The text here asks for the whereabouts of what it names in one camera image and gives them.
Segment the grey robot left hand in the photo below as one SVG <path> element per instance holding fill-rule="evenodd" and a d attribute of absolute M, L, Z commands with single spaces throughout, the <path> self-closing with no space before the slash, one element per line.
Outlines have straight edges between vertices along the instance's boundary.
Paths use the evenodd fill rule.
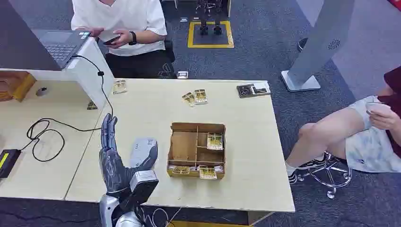
<path fill-rule="evenodd" d="M 137 203 L 145 203 L 159 180 L 153 170 L 158 156 L 155 138 L 138 138 L 131 153 L 131 167 L 126 167 L 117 151 L 115 125 L 117 117 L 108 113 L 101 126 L 99 165 L 107 194 L 116 198 L 135 197 Z"/>

